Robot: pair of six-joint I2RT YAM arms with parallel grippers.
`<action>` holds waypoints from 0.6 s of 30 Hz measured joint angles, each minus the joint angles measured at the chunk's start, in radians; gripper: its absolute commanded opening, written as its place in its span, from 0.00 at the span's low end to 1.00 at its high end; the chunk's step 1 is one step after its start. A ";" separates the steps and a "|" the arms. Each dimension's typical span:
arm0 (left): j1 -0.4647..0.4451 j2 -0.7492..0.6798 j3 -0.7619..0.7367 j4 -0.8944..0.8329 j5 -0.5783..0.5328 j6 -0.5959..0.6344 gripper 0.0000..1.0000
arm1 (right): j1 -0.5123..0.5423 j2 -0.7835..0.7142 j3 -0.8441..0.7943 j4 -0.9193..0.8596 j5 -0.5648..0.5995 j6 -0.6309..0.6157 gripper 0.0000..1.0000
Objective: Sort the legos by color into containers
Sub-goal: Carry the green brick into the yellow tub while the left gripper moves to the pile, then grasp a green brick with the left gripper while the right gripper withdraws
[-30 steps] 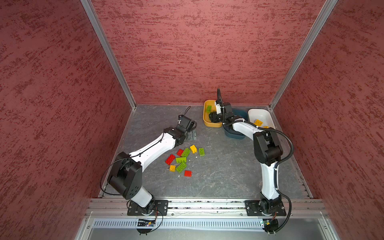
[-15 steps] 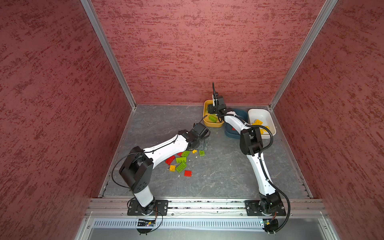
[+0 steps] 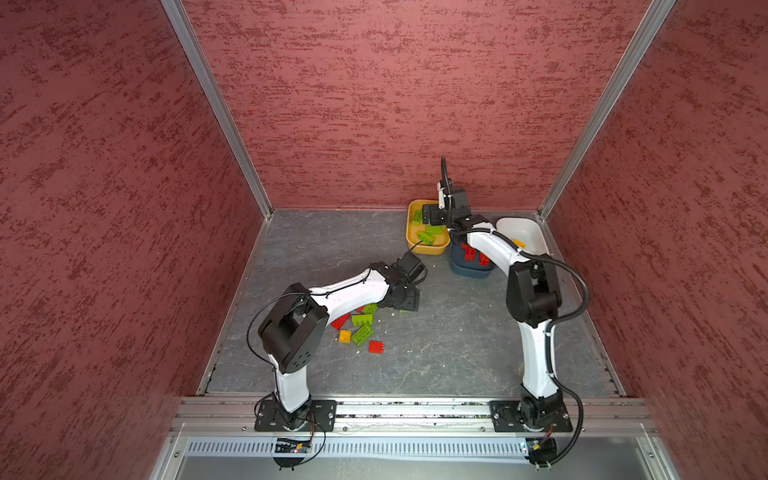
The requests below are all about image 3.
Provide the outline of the green long lego brick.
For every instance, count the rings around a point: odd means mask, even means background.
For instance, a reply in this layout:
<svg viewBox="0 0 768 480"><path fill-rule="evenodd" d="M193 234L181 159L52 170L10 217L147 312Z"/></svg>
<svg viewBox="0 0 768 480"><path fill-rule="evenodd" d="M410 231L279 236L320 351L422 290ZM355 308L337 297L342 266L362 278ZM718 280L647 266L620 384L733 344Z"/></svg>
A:
<svg viewBox="0 0 768 480"><path fill-rule="evenodd" d="M355 345L360 346L364 342L368 341L373 334L374 334L374 330L371 325L363 325L352 335L351 341Z"/></svg>
<svg viewBox="0 0 768 480"><path fill-rule="evenodd" d="M425 227L425 233L431 236L437 236L442 235L445 232L445 228L443 226L426 226Z"/></svg>

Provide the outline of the red long lego brick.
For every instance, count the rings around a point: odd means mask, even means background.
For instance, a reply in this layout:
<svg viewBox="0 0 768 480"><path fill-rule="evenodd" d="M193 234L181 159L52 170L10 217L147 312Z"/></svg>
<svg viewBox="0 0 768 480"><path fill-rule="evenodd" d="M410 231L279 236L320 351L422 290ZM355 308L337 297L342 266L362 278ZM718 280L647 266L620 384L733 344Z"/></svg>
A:
<svg viewBox="0 0 768 480"><path fill-rule="evenodd" d="M346 324L346 322L351 318L351 314L347 313L345 315L342 315L338 317L336 320L334 320L331 323L331 326L336 329L337 331L341 331L343 326Z"/></svg>
<svg viewBox="0 0 768 480"><path fill-rule="evenodd" d="M461 248L464 252L463 260L465 262L474 262L476 258L476 251L466 243L463 243Z"/></svg>

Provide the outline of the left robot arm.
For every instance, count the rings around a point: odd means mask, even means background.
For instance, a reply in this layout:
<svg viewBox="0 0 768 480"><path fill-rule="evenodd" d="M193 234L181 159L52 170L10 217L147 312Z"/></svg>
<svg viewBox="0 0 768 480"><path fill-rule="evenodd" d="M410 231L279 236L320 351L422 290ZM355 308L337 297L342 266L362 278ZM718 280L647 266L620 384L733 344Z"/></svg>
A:
<svg viewBox="0 0 768 480"><path fill-rule="evenodd" d="M307 380L307 366L316 356L326 328L369 304L416 311L418 286L427 275L424 263L407 253L392 264L374 262L334 284L306 287L294 283L267 301L246 330L248 349L271 367L275 381L273 392L255 408L255 429L327 429L326 422L316 418Z"/></svg>

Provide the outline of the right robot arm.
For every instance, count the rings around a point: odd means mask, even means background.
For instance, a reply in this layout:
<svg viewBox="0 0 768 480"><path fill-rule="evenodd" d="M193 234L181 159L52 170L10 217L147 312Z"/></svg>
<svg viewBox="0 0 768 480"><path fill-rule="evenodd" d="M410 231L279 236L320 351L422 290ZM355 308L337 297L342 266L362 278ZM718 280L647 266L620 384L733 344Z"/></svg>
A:
<svg viewBox="0 0 768 480"><path fill-rule="evenodd" d="M518 324L524 360L520 421L530 431L554 426L567 413L564 396L569 393L556 373L555 328L586 311L590 302L586 282L574 268L552 257L545 242L520 230L513 218L491 223L480 215L460 217L455 210L426 205L422 220L430 227L445 227L453 240L484 255L506 274L506 306ZM581 289L581 303L568 313L560 311L561 271Z"/></svg>

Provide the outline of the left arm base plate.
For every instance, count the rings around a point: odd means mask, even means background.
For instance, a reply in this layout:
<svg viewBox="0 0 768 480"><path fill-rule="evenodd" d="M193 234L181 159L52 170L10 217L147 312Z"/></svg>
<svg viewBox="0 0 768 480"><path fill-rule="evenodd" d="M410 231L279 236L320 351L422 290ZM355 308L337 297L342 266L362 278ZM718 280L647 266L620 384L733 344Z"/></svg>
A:
<svg viewBox="0 0 768 480"><path fill-rule="evenodd" d="M295 412L288 413L278 400L260 401L254 408L256 432L331 432L338 403L334 400L308 400Z"/></svg>

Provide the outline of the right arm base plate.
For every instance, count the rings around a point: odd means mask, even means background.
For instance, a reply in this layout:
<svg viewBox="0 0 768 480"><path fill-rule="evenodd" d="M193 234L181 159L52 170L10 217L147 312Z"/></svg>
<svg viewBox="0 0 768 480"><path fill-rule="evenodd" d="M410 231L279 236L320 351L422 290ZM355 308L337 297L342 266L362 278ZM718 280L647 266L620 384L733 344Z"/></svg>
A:
<svg viewBox="0 0 768 480"><path fill-rule="evenodd" d="M562 400L495 400L489 402L497 433L570 433L573 426Z"/></svg>

